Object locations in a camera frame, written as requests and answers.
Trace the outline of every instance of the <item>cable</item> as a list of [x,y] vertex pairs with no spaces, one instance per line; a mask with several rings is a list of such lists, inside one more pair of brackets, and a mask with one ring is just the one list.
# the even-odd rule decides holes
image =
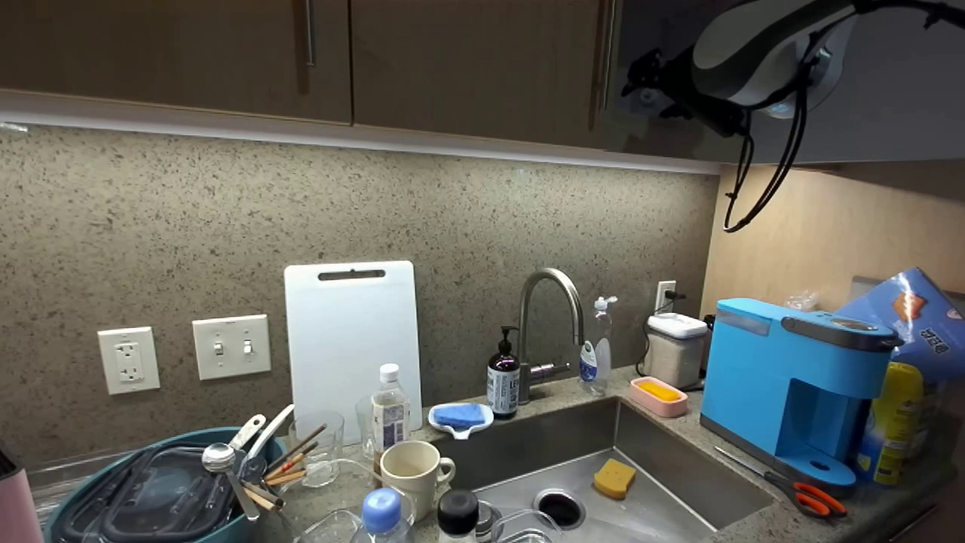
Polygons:
[[929,2],[929,0],[852,0],[852,8],[858,14],[874,8],[919,8],[927,13],[927,27],[947,22],[965,31],[965,8],[947,7],[947,2]]
[[728,196],[728,207],[723,207],[723,231],[741,231],[748,224],[754,224],[754,216],[773,201],[773,196],[781,189],[790,165],[797,162],[797,152],[802,147],[802,140],[809,133],[809,83],[812,83],[812,66],[813,60],[802,60],[799,62],[799,73],[797,79],[788,83],[794,91],[794,120],[790,120],[790,129],[788,129],[788,143],[784,143],[784,152],[781,152],[781,159],[773,171],[773,182],[762,186],[762,194],[758,196],[758,201],[748,207],[748,213],[741,221],[734,224],[734,205],[736,200],[741,196],[741,186],[748,182],[748,171],[752,171],[752,162],[754,162],[754,137],[752,137],[752,120],[748,120],[748,129],[745,129],[745,143],[741,143],[741,153],[740,153],[740,165],[736,165],[736,175],[734,175],[734,189],[723,194]]

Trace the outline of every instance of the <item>white cutting board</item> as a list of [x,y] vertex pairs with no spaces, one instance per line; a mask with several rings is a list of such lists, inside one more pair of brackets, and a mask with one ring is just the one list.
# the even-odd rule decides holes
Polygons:
[[411,427],[423,424],[411,259],[285,265],[283,304],[298,434],[314,431],[323,411],[337,411],[344,443],[357,443],[357,406],[377,392],[383,363],[398,363]]

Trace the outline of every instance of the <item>container lid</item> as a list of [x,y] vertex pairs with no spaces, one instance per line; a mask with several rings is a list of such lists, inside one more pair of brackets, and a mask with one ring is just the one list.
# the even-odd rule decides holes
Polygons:
[[707,335],[707,322],[687,313],[654,313],[646,319],[649,330],[664,332],[670,337],[700,337]]
[[398,382],[398,364],[395,363],[380,364],[380,382]]
[[882,401],[923,401],[927,377],[909,363],[891,363],[882,373],[879,395]]
[[438,525],[446,533],[470,533],[479,521],[479,498],[467,487],[450,487],[438,507]]
[[362,498],[362,529],[372,533],[391,530],[402,518],[402,498],[395,487],[377,487]]

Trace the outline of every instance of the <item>white mug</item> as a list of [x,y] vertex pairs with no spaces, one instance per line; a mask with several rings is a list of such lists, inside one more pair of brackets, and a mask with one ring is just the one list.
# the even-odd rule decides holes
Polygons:
[[415,525],[435,512],[435,495],[455,476],[455,461],[440,454],[427,440],[398,440],[383,453],[380,471],[407,498],[411,521]]

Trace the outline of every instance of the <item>kitchen sink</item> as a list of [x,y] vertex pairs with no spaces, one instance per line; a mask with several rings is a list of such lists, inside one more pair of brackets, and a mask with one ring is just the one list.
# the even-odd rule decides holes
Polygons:
[[[475,487],[497,539],[716,539],[767,490],[620,397],[513,418],[438,443]],[[636,467],[624,501],[590,487],[605,458]]]

